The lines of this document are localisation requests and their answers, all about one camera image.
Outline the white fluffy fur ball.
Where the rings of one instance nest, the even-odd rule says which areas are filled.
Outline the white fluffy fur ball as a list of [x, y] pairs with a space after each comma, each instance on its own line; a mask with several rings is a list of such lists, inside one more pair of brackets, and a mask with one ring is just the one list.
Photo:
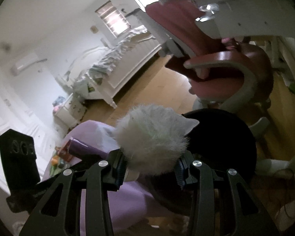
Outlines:
[[187, 134], [198, 124], [172, 108], [139, 105], [117, 121], [113, 135], [130, 170], [156, 176], [174, 168], [186, 151]]

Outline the pink white desk chair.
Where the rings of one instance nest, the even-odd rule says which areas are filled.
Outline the pink white desk chair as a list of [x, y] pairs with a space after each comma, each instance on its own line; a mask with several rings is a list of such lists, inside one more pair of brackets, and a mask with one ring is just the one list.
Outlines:
[[145, 10], [169, 35], [166, 44], [173, 57], [166, 66], [189, 78], [197, 107], [215, 102], [235, 112], [247, 104], [271, 105], [273, 72], [263, 49], [233, 38], [209, 37], [196, 25], [205, 13], [190, 1], [154, 2]]

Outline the white bedside nightstand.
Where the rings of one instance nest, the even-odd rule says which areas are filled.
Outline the white bedside nightstand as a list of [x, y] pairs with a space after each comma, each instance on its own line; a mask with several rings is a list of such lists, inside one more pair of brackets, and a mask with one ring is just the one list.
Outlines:
[[87, 109], [74, 94], [71, 94], [62, 104], [54, 107], [53, 115], [72, 129], [80, 124]]

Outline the red drink carton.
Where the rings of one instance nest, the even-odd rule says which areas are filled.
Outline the red drink carton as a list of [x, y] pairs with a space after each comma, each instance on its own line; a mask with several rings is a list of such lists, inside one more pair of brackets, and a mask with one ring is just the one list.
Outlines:
[[62, 158], [65, 162], [70, 162], [73, 159], [73, 155], [69, 153], [71, 140], [66, 141], [61, 147], [55, 147], [56, 155]]

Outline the colourful wrapper pile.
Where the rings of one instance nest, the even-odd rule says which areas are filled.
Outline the colourful wrapper pile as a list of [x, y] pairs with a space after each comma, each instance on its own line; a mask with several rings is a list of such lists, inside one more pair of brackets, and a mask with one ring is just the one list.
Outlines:
[[50, 161], [50, 169], [49, 169], [50, 177], [53, 177], [61, 173], [65, 169], [67, 169], [66, 162], [60, 156], [54, 153]]

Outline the black round trash bin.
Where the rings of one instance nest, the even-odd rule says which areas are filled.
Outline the black round trash bin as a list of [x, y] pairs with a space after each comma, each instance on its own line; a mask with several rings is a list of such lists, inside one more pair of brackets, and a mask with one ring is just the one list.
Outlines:
[[[183, 114], [195, 119], [198, 125], [187, 134], [187, 152], [218, 176], [235, 169], [243, 177], [250, 177], [256, 166], [256, 141], [246, 123], [236, 114], [221, 109], [199, 109]], [[189, 215], [192, 187], [186, 183], [188, 171], [181, 161], [174, 168], [158, 176], [147, 176], [147, 186], [159, 204], [169, 211]]]

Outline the white wooden bed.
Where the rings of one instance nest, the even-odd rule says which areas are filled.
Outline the white wooden bed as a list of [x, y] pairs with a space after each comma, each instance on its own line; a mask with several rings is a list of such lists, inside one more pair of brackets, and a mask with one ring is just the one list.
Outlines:
[[56, 80], [85, 100], [104, 100], [115, 109], [115, 95], [159, 50], [157, 39], [139, 26], [115, 46], [84, 51]]

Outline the white wall air conditioner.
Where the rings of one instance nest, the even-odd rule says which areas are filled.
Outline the white wall air conditioner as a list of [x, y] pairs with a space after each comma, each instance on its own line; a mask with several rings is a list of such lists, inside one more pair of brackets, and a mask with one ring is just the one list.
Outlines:
[[42, 63], [46, 61], [47, 59], [40, 59], [34, 52], [29, 53], [13, 64], [13, 66], [11, 67], [11, 73], [14, 76], [17, 76], [33, 64]]

